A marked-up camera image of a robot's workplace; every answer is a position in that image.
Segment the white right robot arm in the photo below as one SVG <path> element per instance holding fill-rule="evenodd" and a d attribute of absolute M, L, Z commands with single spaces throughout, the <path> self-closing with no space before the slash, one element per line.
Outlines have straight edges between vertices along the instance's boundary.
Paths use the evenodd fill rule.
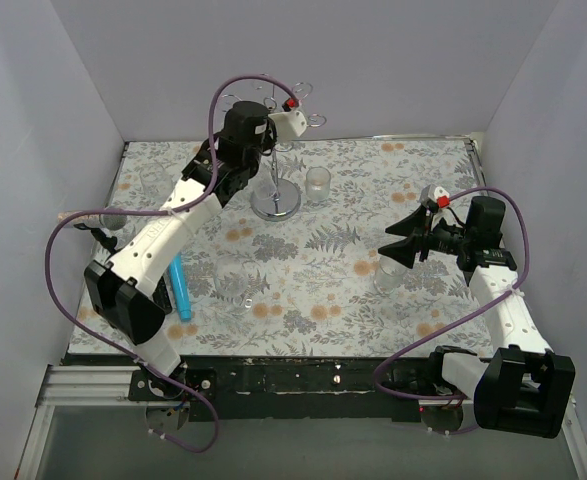
<path fill-rule="evenodd" d="M 454 256 L 480 304 L 462 320 L 484 318 L 493 357 L 484 361 L 463 348 L 438 347 L 428 358 L 426 387 L 437 397 L 471 400 L 484 429 L 554 438 L 572 393 L 574 363 L 556 354 L 535 326 L 521 290 L 529 268 L 518 267 L 502 246 L 504 216 L 515 202 L 491 187 L 466 193 L 471 198 L 466 218 L 448 223 L 444 213 L 453 195 L 440 186 L 425 187 L 418 208 L 386 228 L 397 242 L 378 250 L 406 268 L 430 252 Z"/>

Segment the ribbed stemmed wine glass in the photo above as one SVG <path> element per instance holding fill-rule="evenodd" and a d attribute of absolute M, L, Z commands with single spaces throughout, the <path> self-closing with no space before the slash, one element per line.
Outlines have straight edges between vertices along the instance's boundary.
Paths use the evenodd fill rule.
<path fill-rule="evenodd" d="M 252 205 L 275 200 L 276 196 L 277 186 L 270 171 L 260 172 L 252 179 Z"/>

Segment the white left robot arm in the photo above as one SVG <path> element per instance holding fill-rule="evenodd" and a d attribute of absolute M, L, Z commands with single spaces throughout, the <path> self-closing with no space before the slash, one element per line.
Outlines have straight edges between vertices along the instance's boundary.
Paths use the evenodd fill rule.
<path fill-rule="evenodd" d="M 268 109 L 252 101 L 235 103 L 222 129 L 202 143 L 184 168 L 162 206 L 164 215 L 150 220 L 106 263 L 93 261 L 85 269 L 94 311 L 124 336 L 163 399 L 178 398 L 186 377 L 178 369 L 181 359 L 166 335 L 165 312 L 153 293 L 176 255 L 248 185 L 263 153 L 274 144 Z"/>

